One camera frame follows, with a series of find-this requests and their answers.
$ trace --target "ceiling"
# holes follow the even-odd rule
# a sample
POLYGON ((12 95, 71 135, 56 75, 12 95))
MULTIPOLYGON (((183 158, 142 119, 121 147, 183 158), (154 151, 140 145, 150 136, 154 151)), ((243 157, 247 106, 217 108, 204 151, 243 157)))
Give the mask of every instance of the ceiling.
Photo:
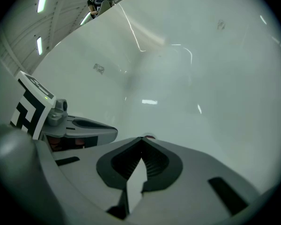
POLYGON ((87 0, 46 0, 44 10, 37 13, 38 1, 17 0, 0 23, 0 62, 13 75, 20 70, 32 74, 52 48, 80 27, 89 12, 87 0))

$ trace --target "black slot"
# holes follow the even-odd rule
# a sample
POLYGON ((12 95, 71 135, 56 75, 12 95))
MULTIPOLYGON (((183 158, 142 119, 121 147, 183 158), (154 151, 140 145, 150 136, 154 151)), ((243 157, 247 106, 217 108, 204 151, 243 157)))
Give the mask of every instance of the black slot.
POLYGON ((78 157, 68 157, 68 158, 56 160, 55 162, 56 162, 57 166, 62 166, 62 165, 65 165, 65 164, 77 162, 79 160, 80 159, 78 157))
POLYGON ((231 215, 239 213, 248 206, 222 178, 212 178, 208 180, 208 183, 225 204, 231 215))

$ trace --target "metal ceiling beam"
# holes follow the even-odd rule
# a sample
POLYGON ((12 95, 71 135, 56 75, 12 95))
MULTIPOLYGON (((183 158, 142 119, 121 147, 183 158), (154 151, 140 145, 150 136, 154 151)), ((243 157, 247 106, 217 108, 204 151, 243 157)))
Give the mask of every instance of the metal ceiling beam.
POLYGON ((51 30, 50 30, 50 37, 49 37, 49 50, 51 50, 52 46, 53 46, 53 39, 54 39, 54 32, 55 32, 56 24, 57 24, 61 9, 64 5, 64 2, 65 2, 65 0, 58 0, 55 11, 54 11, 52 24, 51 24, 51 30))
POLYGON ((26 72, 26 69, 23 67, 23 65, 20 63, 20 61, 18 60, 18 58, 16 57, 14 51, 11 49, 7 39, 6 39, 6 36, 5 36, 5 33, 3 31, 3 29, 0 27, 0 39, 2 41, 2 44, 3 46, 5 47, 6 51, 8 52, 8 54, 10 55, 10 57, 14 60, 14 62, 16 63, 16 65, 18 65, 18 67, 26 72))

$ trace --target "black shirt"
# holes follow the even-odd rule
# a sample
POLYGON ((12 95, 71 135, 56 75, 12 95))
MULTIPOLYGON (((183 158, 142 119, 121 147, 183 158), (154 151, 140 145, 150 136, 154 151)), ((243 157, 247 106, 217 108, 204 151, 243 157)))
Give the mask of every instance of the black shirt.
POLYGON ((102 4, 102 2, 103 2, 104 0, 88 0, 88 7, 90 6, 90 5, 93 5, 94 6, 94 8, 95 8, 95 11, 100 11, 100 8, 101 8, 101 4, 102 4))

